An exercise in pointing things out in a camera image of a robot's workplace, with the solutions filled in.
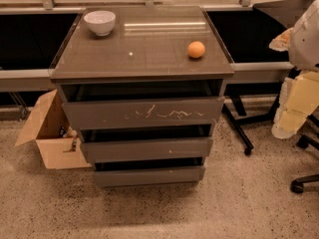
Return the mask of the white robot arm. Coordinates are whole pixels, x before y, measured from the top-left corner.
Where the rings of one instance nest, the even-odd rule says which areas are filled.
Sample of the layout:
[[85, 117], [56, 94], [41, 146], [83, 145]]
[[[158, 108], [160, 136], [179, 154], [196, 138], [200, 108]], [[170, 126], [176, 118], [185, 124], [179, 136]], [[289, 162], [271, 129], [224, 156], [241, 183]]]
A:
[[292, 28], [269, 44], [287, 51], [296, 77], [286, 77], [279, 95], [272, 134], [285, 139], [294, 135], [319, 107], [319, 0], [315, 0]]

